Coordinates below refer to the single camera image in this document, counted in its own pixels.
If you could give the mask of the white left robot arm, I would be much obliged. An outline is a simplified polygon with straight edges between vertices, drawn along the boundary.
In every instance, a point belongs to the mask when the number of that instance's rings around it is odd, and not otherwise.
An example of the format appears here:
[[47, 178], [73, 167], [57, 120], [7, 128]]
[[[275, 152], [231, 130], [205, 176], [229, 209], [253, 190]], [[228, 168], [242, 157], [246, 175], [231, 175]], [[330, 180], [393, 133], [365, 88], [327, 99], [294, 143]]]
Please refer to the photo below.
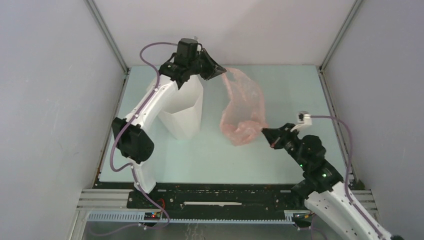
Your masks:
[[158, 194], [152, 191], [157, 181], [149, 162], [155, 144], [147, 130], [160, 111], [193, 76], [208, 81], [227, 71], [209, 55], [201, 43], [192, 38], [182, 38], [176, 43], [176, 51], [160, 67], [144, 58], [145, 50], [164, 44], [163, 41], [154, 42], [141, 49], [139, 57], [153, 68], [155, 81], [131, 112], [124, 118], [115, 117], [111, 124], [114, 141], [109, 166], [116, 173], [131, 168], [134, 187], [141, 192], [138, 201], [145, 208], [153, 208], [158, 202]]

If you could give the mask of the pink plastic trash bag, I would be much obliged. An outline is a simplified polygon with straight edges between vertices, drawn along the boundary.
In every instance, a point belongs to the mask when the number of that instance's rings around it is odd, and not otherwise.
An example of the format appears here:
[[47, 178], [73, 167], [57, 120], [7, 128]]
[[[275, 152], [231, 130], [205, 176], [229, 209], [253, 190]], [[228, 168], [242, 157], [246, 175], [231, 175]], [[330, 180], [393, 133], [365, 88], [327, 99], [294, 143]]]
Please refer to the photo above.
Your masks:
[[232, 145], [250, 144], [269, 126], [263, 91], [243, 71], [233, 67], [226, 68], [222, 82], [229, 102], [222, 112], [219, 128]]

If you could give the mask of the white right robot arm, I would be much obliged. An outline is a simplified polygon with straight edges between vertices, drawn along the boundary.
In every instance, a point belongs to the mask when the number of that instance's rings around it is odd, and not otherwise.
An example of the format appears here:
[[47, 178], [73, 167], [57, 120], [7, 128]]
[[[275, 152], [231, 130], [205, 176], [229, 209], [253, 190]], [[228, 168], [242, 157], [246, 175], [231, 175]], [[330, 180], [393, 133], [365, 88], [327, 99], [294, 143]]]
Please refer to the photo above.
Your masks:
[[361, 205], [342, 175], [326, 159], [326, 149], [316, 135], [299, 138], [293, 123], [263, 128], [274, 150], [284, 149], [303, 171], [303, 180], [291, 189], [291, 204], [317, 214], [344, 240], [401, 240], [382, 227]]

